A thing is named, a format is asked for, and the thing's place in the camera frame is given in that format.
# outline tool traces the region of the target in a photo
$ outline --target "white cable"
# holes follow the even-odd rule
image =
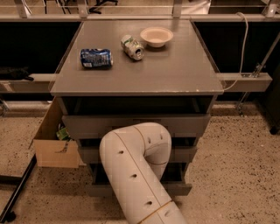
[[[238,16],[241,16],[242,18],[244,18],[245,24],[246,24],[246,31],[245,31],[245,35],[244,35],[242,52],[241,52],[241,64],[240,64],[240,70],[239,70],[239,74],[242,74],[243,60],[244,60],[244,50],[245,50],[245,44],[246,44],[246,39],[247,39],[247,35],[248,35],[249,24],[248,24],[248,20],[246,19],[245,15],[242,12],[237,12],[236,14]],[[223,90],[224,91],[229,90],[230,88],[232,88],[236,84],[236,82],[237,82],[237,80],[235,80],[234,83],[230,87],[226,87]]]

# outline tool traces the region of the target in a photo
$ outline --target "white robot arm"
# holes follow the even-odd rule
[[[186,224],[160,179],[171,153],[168,130],[147,122],[110,131],[100,156],[129,224]]]

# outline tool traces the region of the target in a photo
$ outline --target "open cardboard box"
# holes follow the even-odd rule
[[[61,118],[60,105],[54,98],[33,139],[38,166],[79,167],[81,158],[78,153],[77,143],[75,141],[61,141],[56,137]]]

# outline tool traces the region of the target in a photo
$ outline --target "gray table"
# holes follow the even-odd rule
[[[150,26],[170,29],[174,38],[151,48],[140,38]],[[132,35],[144,45],[144,57],[133,61],[121,47]],[[108,48],[110,69],[85,69],[82,48]],[[51,90],[59,99],[63,122],[77,141],[83,161],[94,176],[90,194],[108,195],[100,167],[100,139],[115,128],[157,122],[171,133],[172,152],[163,183],[171,194],[186,195],[186,169],[210,120],[210,110],[223,93],[211,63],[188,20],[109,20],[83,23]]]

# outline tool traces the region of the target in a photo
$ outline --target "white bowl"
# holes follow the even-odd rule
[[[141,31],[140,36],[149,46],[161,47],[173,38],[173,33],[163,27],[149,27]]]

